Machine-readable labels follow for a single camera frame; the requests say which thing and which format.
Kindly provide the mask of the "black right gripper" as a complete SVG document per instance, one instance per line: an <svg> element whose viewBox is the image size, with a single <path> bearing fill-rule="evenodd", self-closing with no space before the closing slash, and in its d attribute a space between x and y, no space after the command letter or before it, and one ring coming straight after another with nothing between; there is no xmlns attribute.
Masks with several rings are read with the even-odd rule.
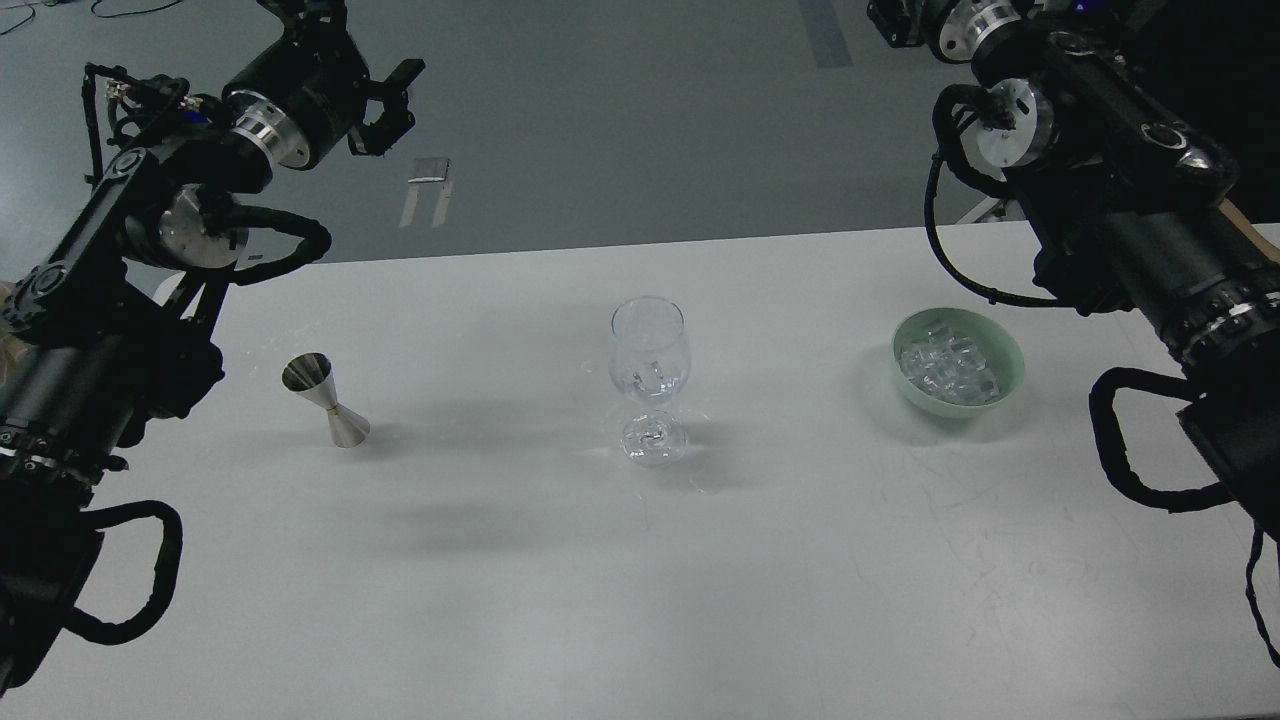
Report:
<svg viewBox="0 0 1280 720"><path fill-rule="evenodd" d="M867 18L893 49L923 44L946 64L969 63L996 31L1024 20L1036 1L867 1Z"/></svg>

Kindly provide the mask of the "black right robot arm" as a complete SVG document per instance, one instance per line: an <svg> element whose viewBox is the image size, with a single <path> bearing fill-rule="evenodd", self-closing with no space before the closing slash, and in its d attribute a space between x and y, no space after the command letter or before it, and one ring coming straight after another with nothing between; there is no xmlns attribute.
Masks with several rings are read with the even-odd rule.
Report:
<svg viewBox="0 0 1280 720"><path fill-rule="evenodd" d="M924 224L940 265L992 305L1138 310L1180 375L1114 368L1088 406L1110 484L1149 509L1235 503L1253 521L1245 598L1271 659L1254 570L1277 541L1277 249L1231 204L1258 164L1213 136L1277 45L1271 1L869 1L891 47L927 47L974 82L940 91ZM1039 242L1039 297L961 273L942 249L940 173L1015 202ZM1119 391L1181 401L1215 480L1158 489L1132 469Z"/></svg>

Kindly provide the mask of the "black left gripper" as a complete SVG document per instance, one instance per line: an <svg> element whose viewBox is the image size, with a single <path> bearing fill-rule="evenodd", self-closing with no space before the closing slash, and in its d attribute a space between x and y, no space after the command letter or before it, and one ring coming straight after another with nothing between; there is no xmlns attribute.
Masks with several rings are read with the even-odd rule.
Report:
<svg viewBox="0 0 1280 720"><path fill-rule="evenodd" d="M380 158L416 124L410 87L426 63L402 60L381 81L347 29L346 1L259 1L282 23L278 41L260 53L223 90L237 115L269 105L300 142L276 161L296 170L315 168L347 136L353 156Z"/></svg>

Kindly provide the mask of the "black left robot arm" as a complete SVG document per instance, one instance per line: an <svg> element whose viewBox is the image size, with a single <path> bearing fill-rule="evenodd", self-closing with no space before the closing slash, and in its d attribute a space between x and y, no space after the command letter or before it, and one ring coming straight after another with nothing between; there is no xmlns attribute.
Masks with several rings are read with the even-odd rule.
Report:
<svg viewBox="0 0 1280 720"><path fill-rule="evenodd" d="M343 1L266 1L282 36L219 95L182 77L88 64L91 195L44 263L3 301L26 347L3 383L3 689L24 685L69 632L118 646L169 609L180 515L136 501L91 509L154 419L184 418L223 378L212 331L227 292L320 260L320 222L242 204L279 168L314 169L339 142L381 156L415 124L402 60L372 78Z"/></svg>

